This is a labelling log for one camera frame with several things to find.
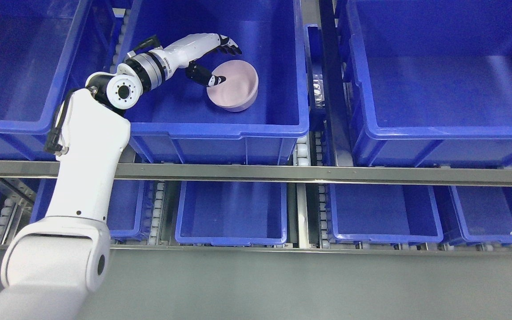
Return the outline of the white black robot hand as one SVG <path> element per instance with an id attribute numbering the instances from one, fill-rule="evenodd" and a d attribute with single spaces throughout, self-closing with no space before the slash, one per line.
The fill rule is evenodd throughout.
<path id="1" fill-rule="evenodd" d="M 171 43 L 158 53 L 164 63 L 165 80 L 169 80 L 177 69 L 185 69 L 187 78 L 206 88 L 226 81 L 225 76 L 216 76 L 199 65 L 197 60 L 211 52 L 241 55 L 242 50 L 228 36 L 214 33 L 190 34 Z"/>

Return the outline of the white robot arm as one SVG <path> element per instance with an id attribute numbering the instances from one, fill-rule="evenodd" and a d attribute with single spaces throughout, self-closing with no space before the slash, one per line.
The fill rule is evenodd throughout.
<path id="1" fill-rule="evenodd" d="M 160 47 L 97 72 L 57 108 L 45 150 L 59 171 L 45 217 L 22 228 L 2 259 L 0 320 L 73 320 L 105 278 L 112 183 L 130 138 L 116 110 L 164 83 L 175 61 Z"/>

